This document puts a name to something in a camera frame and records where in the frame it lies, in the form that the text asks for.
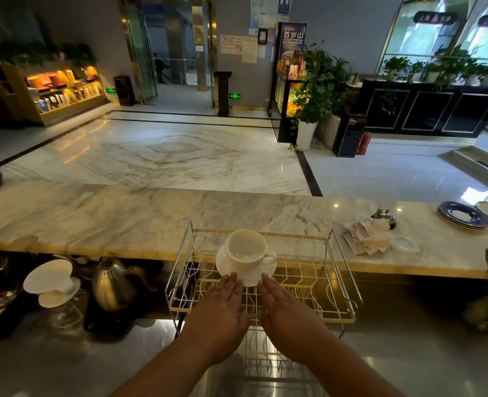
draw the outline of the fire extinguisher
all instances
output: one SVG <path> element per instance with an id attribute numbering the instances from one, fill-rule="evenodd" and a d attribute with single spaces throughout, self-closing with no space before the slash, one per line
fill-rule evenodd
<path id="1" fill-rule="evenodd" d="M 369 145 L 369 141 L 371 140 L 371 133 L 366 132 L 363 133 L 360 137 L 360 143 L 358 144 L 358 149 L 356 150 L 356 154 L 360 156 L 364 156 L 365 152 L 367 151 L 367 146 Z"/>

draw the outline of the wire dish rack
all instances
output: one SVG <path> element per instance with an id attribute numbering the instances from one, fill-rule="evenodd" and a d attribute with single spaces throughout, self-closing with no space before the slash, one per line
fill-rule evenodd
<path id="1" fill-rule="evenodd" d="M 220 280 L 215 266 L 216 253 L 233 231 L 195 229 L 192 221 L 189 222 L 165 288 L 178 333 L 186 314 L 209 286 Z M 341 330 L 338 328 L 341 337 L 346 327 L 356 320 L 362 298 L 334 231 L 331 230 L 328 237 L 261 234 L 268 246 L 277 252 L 275 279 L 313 308 L 325 323 L 341 327 Z M 339 261 L 334 258 L 338 254 L 342 257 Z M 265 387 L 274 391 L 275 387 L 281 387 L 280 384 L 297 383 L 297 386 L 290 387 L 291 391 L 299 387 L 305 395 L 326 395 L 308 369 L 280 354 L 267 338 L 260 326 L 259 318 L 264 308 L 257 287 L 244 288 L 242 306 L 250 315 L 251 326 L 235 354 L 238 357 L 232 357 L 233 366 L 238 368 L 238 375 L 234 376 L 252 380 L 248 385 L 252 388 Z M 206 376 L 216 377 L 216 370 Z M 210 395 L 204 393 L 202 391 L 199 395 Z"/>

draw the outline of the stair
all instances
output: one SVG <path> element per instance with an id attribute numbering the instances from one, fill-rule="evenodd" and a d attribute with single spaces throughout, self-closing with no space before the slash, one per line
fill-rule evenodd
<path id="1" fill-rule="evenodd" d="M 488 152 L 476 146 L 468 146 L 452 150 L 441 157 L 488 186 Z"/>

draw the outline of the kettle handle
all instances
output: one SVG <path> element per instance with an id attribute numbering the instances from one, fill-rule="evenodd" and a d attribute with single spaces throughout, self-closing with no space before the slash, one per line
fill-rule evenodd
<path id="1" fill-rule="evenodd" d="M 135 275 L 141 279 L 141 281 L 144 283 L 144 285 L 147 287 L 149 291 L 157 291 L 158 287 L 155 284 L 152 284 L 150 279 L 148 278 L 148 275 L 139 266 L 130 266 L 124 271 L 124 275 Z"/>

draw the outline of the hand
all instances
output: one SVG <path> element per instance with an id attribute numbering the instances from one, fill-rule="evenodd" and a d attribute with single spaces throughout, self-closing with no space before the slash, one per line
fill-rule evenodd
<path id="1" fill-rule="evenodd" d="M 312 308 L 266 273 L 257 285 L 267 313 L 260 322 L 274 346 L 290 360 L 308 365 L 320 340 L 334 337 Z"/>
<path id="2" fill-rule="evenodd" d="M 178 340 L 188 340 L 201 349 L 208 367 L 226 360 L 246 335 L 249 316 L 240 309 L 243 289 L 236 273 L 224 275 L 216 286 L 209 287 L 185 321 Z"/>

